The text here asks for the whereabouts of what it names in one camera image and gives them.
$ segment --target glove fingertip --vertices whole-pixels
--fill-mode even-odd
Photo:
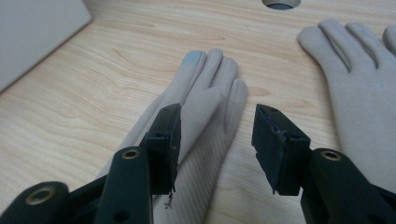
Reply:
[[[221,57],[222,57],[224,53],[223,53],[222,49],[213,48],[213,49],[210,49],[207,54],[208,55],[209,54],[214,54],[214,55],[216,54],[216,55],[221,55]]]
[[[297,40],[303,46],[304,49],[308,50],[314,47],[316,43],[315,40],[316,36],[323,35],[321,30],[318,27],[310,26],[305,27],[297,36]]]
[[[318,27],[324,30],[329,30],[329,29],[332,30],[334,28],[335,29],[342,28],[343,25],[335,19],[328,19],[318,23]]]
[[[396,57],[396,25],[389,26],[385,29],[382,40],[389,51]]]
[[[198,65],[201,61],[202,55],[205,54],[201,50],[192,50],[184,56],[183,62],[181,64],[184,65]]]

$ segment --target blue fingertip pad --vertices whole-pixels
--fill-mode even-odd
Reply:
[[[190,51],[188,54],[183,59],[182,64],[187,64],[187,65],[197,65],[199,61],[201,60],[202,56],[202,51],[200,50],[193,50]]]

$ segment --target glove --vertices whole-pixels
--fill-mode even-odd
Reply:
[[[179,161],[182,161],[223,100],[219,88],[210,87],[222,58],[220,49],[210,50],[207,56],[200,50],[187,53],[168,88],[148,106],[120,144],[119,150],[139,146],[158,112],[168,105],[181,104]],[[232,82],[235,76],[227,78],[227,81]],[[108,174],[111,161],[107,162],[98,178]]]
[[[155,223],[203,222],[248,97],[245,83],[235,79],[237,73],[236,62],[223,57],[220,49],[210,50],[207,56],[198,50],[189,52],[169,87],[121,143],[119,149],[138,146],[161,108],[182,104],[177,192],[171,203],[167,195],[154,198]],[[106,175],[110,165],[111,160],[98,177]]]
[[[396,193],[396,26],[383,41],[360,23],[322,21],[298,40],[322,67],[342,150],[366,178]]]
[[[224,100],[193,149],[178,166],[176,193],[171,204],[166,195],[155,199],[154,223],[204,222],[222,162],[248,97],[245,83],[240,79],[233,80],[237,71],[234,60],[223,58],[211,86],[219,89]]]

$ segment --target metal ring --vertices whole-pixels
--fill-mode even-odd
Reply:
[[[322,151],[320,154],[322,155],[322,157],[330,161],[340,161],[342,159],[342,157],[332,151]]]
[[[45,186],[29,194],[25,202],[29,205],[37,205],[46,202],[48,199],[52,198],[53,195],[55,195],[55,187]]]
[[[140,152],[139,152],[138,150],[136,150],[136,149],[130,149],[130,150],[124,151],[124,152],[122,153],[122,157],[123,157],[125,160],[134,159],[134,158],[136,158],[136,157],[139,157],[139,155],[140,155]]]

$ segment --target glove finger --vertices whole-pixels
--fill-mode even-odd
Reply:
[[[367,26],[361,23],[351,22],[346,25],[346,29],[354,35],[356,39],[359,39],[367,52],[375,60],[377,68],[392,65],[392,60],[394,60],[393,56],[385,46],[382,45],[375,33]]]
[[[297,37],[301,46],[320,64],[329,83],[345,77],[347,67],[318,27],[304,28]]]
[[[390,52],[396,57],[396,26],[387,27],[382,35],[382,40]]]
[[[193,83],[202,71],[206,61],[206,54],[200,50],[193,50],[186,54],[177,70],[175,78],[166,89],[161,108],[173,105],[184,104],[187,94],[190,92]]]
[[[247,98],[247,85],[241,79],[236,79],[233,82],[233,86],[231,87],[225,116],[225,132],[231,138],[235,134],[236,128],[238,127]]]
[[[215,114],[223,101],[221,93],[216,88],[202,91],[200,94],[189,96],[181,109],[181,147],[178,161],[181,163],[191,150],[201,132]]]
[[[373,59],[338,21],[322,21],[318,26],[329,38],[332,46],[343,59],[349,71],[354,68],[365,70],[367,70],[367,67],[375,68]]]
[[[162,99],[163,99],[163,94],[157,97],[148,106],[145,112],[143,112],[143,115],[140,116],[139,120],[134,124],[132,130],[128,132],[128,134],[120,144],[119,149],[117,149],[117,151],[126,147],[139,146],[140,142],[143,139],[144,134],[149,130],[149,126],[147,125],[148,121],[152,117],[154,117],[154,113],[158,110],[158,106],[160,105]],[[112,161],[113,161],[113,157],[111,157],[110,160],[107,161],[106,165],[102,168],[102,170],[100,171],[99,175],[96,178],[100,178],[108,174],[108,171],[110,171],[110,166]]]
[[[210,87],[219,88],[220,93],[228,98],[230,88],[237,75],[238,64],[236,61],[232,58],[224,57]]]
[[[189,96],[194,95],[198,91],[209,88],[213,77],[215,76],[216,72],[220,67],[222,58],[223,52],[221,49],[211,49],[207,53],[204,68],[202,69],[201,74],[198,76],[195,83],[193,84]]]

